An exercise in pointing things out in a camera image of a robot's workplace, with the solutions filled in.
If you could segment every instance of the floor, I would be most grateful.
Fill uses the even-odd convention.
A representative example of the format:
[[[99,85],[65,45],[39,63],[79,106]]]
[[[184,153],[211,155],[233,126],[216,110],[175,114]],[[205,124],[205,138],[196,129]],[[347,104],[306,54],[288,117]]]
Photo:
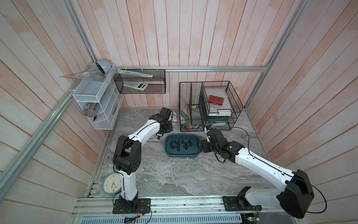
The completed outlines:
[[[152,114],[159,109],[121,110],[117,129],[102,166],[100,185],[104,178],[112,173],[113,152],[117,139],[138,130]],[[245,129],[250,135],[250,150],[267,159],[257,135],[243,110],[235,124]],[[206,139],[204,132],[180,132],[179,123],[173,124],[171,133],[195,134]],[[222,133],[230,141],[237,141],[247,146],[247,134],[240,129]],[[219,163],[214,153],[200,153],[196,158],[170,158],[165,154],[165,134],[160,140],[154,135],[142,145],[142,161],[136,172],[136,186],[139,196],[185,196],[185,195],[232,195],[241,188],[271,188],[273,185],[255,172],[244,166],[226,161]],[[110,197],[98,189],[95,197]]]

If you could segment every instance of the black wire basket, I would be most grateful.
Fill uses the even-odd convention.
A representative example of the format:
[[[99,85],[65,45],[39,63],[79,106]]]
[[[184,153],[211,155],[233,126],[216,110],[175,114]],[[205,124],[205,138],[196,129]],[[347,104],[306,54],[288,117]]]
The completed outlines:
[[[113,77],[120,94],[165,94],[165,70],[164,69],[128,69],[128,71],[142,72],[153,75],[150,78],[116,73]],[[145,90],[137,90],[123,85],[123,82],[144,82],[148,84]]]
[[[209,103],[209,96],[224,99],[222,105]],[[179,84],[180,131],[203,131],[208,124],[231,130],[242,111],[242,102],[229,81],[181,82]]]

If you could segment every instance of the calculator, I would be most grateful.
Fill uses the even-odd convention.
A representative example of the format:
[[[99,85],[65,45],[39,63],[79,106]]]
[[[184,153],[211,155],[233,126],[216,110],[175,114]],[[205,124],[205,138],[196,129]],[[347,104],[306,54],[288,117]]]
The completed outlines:
[[[123,82],[123,85],[141,91],[144,91],[148,87],[148,84],[144,82]]]

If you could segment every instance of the vent grille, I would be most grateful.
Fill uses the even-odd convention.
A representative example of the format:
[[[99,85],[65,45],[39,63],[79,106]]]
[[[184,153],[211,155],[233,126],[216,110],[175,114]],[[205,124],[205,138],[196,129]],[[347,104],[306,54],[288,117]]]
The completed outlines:
[[[125,216],[86,217],[81,224],[119,224]],[[138,218],[135,223],[146,223],[150,216]],[[149,223],[206,224],[206,223],[242,223],[239,213],[231,214],[200,214],[200,215],[155,215]]]

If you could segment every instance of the clock face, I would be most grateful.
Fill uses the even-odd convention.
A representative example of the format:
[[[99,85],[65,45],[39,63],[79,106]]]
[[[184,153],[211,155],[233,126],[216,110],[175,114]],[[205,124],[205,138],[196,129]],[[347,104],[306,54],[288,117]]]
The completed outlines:
[[[119,173],[110,173],[106,176],[102,185],[103,191],[108,195],[118,193],[121,188],[121,175]]]

